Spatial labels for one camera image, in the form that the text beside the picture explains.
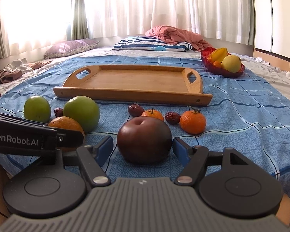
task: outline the tray handle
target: tray handle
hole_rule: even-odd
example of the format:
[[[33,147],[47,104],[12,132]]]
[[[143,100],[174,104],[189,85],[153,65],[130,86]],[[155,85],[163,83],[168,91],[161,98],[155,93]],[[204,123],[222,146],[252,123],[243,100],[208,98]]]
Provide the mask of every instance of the tray handle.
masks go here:
[[[71,75],[63,83],[63,87],[79,87],[87,79],[97,74],[99,70],[100,70],[100,66],[98,65],[79,68],[75,72],[71,73]],[[77,78],[76,75],[82,73],[83,71],[88,71],[89,74],[83,78]]]
[[[196,79],[192,83],[189,80],[191,75],[195,75]],[[183,70],[183,76],[185,84],[187,86],[188,92],[191,93],[203,93],[203,82],[200,74],[191,68],[186,68]]]

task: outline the white sheer curtain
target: white sheer curtain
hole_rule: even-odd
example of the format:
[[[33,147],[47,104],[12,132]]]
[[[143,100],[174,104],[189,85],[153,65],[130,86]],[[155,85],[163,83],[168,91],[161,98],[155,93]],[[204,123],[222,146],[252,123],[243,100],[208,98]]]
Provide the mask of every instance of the white sheer curtain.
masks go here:
[[[67,39],[71,0],[1,0],[9,55],[30,52]]]
[[[249,0],[85,0],[90,37],[144,34],[170,25],[248,44]]]

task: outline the pillow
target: pillow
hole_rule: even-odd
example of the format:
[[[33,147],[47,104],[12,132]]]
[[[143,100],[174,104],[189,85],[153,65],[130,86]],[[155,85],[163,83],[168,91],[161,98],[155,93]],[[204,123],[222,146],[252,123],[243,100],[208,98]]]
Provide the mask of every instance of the pillow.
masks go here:
[[[164,41],[148,36],[128,37],[113,46],[113,50],[152,50],[152,51],[177,51],[192,50],[190,43],[168,44]]]
[[[44,58],[65,57],[92,50],[99,42],[93,39],[81,39],[64,41],[50,47],[44,54]]]

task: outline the green fruit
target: green fruit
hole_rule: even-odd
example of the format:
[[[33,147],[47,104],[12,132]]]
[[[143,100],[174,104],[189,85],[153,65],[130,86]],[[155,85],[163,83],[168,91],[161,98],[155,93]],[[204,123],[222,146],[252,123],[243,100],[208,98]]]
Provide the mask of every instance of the green fruit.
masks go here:
[[[226,56],[222,60],[221,67],[229,72],[239,72],[241,68],[241,59],[236,55]]]
[[[91,98],[77,96],[65,104],[63,116],[76,120],[82,126],[84,132],[89,133],[99,122],[100,110]]]
[[[50,119],[51,108],[48,101],[41,96],[28,98],[24,105],[25,118],[28,120],[47,123]]]

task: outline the pink quilt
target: pink quilt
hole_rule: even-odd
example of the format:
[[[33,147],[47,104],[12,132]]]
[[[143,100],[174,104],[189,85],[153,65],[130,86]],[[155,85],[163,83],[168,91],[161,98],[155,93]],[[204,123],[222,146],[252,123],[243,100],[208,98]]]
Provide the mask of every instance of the pink quilt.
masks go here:
[[[196,51],[201,51],[206,47],[213,47],[209,42],[205,41],[200,34],[167,25],[156,26],[147,31],[145,35],[159,38],[169,44],[188,42],[191,43],[193,49]]]

